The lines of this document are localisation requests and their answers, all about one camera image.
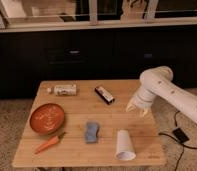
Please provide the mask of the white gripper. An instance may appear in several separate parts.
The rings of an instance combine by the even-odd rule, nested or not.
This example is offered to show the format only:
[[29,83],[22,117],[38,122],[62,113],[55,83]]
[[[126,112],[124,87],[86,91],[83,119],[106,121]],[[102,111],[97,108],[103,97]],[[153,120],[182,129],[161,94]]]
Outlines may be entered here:
[[152,93],[151,91],[145,89],[145,88],[139,88],[131,98],[131,104],[127,104],[126,106],[126,112],[130,112],[134,110],[135,106],[142,109],[140,112],[140,117],[144,117],[148,114],[149,109],[154,99],[156,98],[156,95]]

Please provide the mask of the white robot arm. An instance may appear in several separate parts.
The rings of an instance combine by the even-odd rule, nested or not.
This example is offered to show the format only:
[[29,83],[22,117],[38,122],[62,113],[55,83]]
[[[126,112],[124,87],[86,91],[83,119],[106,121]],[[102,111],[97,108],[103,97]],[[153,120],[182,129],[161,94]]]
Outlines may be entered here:
[[165,99],[197,124],[197,96],[172,83],[173,72],[167,66],[147,69],[140,74],[140,87],[127,104],[126,111],[149,109],[157,96]]

